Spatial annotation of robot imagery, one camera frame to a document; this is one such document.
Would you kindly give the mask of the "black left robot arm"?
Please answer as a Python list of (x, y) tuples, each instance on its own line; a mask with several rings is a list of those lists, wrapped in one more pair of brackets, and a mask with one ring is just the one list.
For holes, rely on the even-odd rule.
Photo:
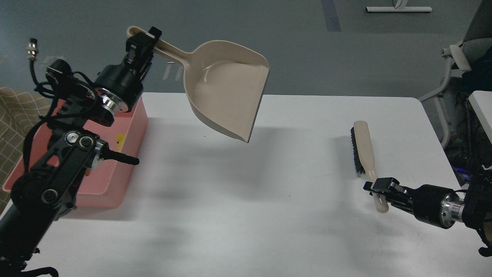
[(109, 127), (120, 110), (130, 112), (143, 92), (161, 30), (138, 30), (125, 44), (118, 65), (108, 65), (91, 81), (57, 59), (46, 69), (36, 91), (52, 99), (44, 117), (23, 142), (23, 173), (11, 189), (12, 205), (1, 219), (1, 276), (58, 276), (53, 267), (26, 271), (27, 261), (51, 224), (75, 209), (84, 176), (104, 160), (138, 165), (139, 159), (111, 150), (87, 121)]

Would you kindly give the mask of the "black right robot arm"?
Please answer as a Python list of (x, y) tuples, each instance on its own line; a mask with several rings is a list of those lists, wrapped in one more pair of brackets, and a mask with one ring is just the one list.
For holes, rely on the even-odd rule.
[(479, 249), (483, 257), (491, 256), (491, 173), (482, 170), (473, 177), (467, 189), (459, 190), (424, 184), (418, 188), (401, 186), (392, 177), (367, 181), (364, 190), (372, 196), (384, 196), (393, 207), (413, 215), (418, 221), (442, 229), (451, 228), (456, 222), (475, 230), (484, 247)]

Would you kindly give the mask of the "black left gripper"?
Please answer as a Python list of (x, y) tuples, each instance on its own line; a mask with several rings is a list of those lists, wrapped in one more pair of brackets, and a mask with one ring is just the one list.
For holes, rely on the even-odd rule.
[(142, 95), (142, 82), (152, 65), (153, 50), (162, 31), (156, 27), (148, 31), (128, 27), (127, 35), (125, 63), (108, 65), (94, 82), (96, 88), (106, 89), (125, 104), (123, 112), (131, 112)]

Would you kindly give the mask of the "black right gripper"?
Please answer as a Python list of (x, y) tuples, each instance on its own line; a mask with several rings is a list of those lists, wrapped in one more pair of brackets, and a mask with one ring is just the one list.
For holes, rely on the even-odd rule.
[(450, 188), (422, 185), (414, 189), (401, 186), (393, 177), (385, 177), (366, 181), (363, 189), (371, 195), (379, 195), (373, 196), (378, 212), (388, 212), (388, 204), (391, 204), (404, 212), (412, 212), (420, 222), (443, 229), (463, 222), (464, 200)]

